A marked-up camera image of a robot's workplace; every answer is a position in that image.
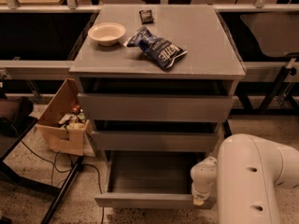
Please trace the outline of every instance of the black table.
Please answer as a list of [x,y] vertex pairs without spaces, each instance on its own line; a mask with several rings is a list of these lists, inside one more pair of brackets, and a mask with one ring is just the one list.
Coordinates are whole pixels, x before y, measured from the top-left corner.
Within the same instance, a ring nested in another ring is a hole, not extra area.
[[54,197],[54,200],[44,216],[41,223],[49,223],[56,208],[58,207],[60,200],[63,198],[67,188],[71,184],[76,172],[79,170],[83,157],[78,157],[72,170],[68,174],[65,182],[61,188],[57,188],[48,184],[44,184],[35,180],[28,179],[26,177],[16,174],[10,167],[4,163],[4,159],[7,155],[19,144],[23,137],[35,126],[38,119],[33,117],[27,117],[18,129],[18,137],[10,137],[0,134],[0,181],[7,182],[12,185],[31,189],[41,193],[47,193]]

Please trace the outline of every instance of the snack bag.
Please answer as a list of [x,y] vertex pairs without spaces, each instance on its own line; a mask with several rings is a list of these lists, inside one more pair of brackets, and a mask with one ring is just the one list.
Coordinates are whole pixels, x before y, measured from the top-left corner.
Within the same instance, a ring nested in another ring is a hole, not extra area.
[[145,26],[137,30],[126,46],[140,47],[148,57],[157,61],[163,70],[170,68],[177,57],[187,53],[187,50],[179,48],[172,42],[153,35]]

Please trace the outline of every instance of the cabinet top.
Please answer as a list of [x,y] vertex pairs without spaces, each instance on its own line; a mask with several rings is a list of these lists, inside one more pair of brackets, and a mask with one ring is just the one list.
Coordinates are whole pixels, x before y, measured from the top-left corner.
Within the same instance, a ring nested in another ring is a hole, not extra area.
[[126,38],[142,26],[139,11],[150,9],[154,23],[147,28],[187,50],[172,68],[163,71],[140,48],[117,44],[102,47],[89,37],[83,43],[71,73],[82,75],[240,79],[245,75],[213,6],[107,5],[95,23],[116,22],[126,28]]

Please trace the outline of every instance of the dresser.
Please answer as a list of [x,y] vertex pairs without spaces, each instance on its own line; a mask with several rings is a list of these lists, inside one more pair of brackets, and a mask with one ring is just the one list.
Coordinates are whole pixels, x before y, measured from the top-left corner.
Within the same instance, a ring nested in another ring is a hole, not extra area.
[[194,208],[190,170],[215,148],[245,71],[212,6],[109,5],[95,24],[120,23],[128,38],[142,26],[139,11],[148,9],[148,29],[187,50],[172,68],[162,70],[140,48],[87,38],[70,69],[107,162],[105,193],[95,200]]

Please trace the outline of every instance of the concrete floor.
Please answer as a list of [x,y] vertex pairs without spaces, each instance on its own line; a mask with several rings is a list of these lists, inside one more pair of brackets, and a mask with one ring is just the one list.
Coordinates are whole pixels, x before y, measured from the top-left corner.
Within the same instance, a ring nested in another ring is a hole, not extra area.
[[[39,117],[46,106],[35,105],[33,116]],[[233,133],[248,133],[280,142],[299,149],[299,118],[297,117],[234,117],[229,120]],[[223,140],[220,130],[220,141],[212,156]],[[48,149],[47,144],[37,129],[33,129],[23,139],[24,143],[41,157],[53,161],[56,153]],[[65,174],[54,172],[51,179],[52,164],[42,161],[33,155],[24,145],[19,144],[7,157],[5,163],[18,174],[56,186],[65,179]],[[105,184],[106,165],[101,156],[85,157],[83,163],[97,167],[101,174],[101,186]],[[70,168],[67,155],[57,158],[60,170]],[[98,175],[91,166],[85,166],[65,194],[58,210],[50,223],[101,223],[102,208],[94,197],[99,194]],[[295,224],[299,219],[299,189],[277,189],[278,207],[282,224]],[[50,197],[31,190],[12,187],[0,183],[0,209],[12,223],[40,223],[46,214]],[[113,224],[212,224],[218,223],[217,206],[211,210],[154,210],[154,209],[104,209],[104,223]]]

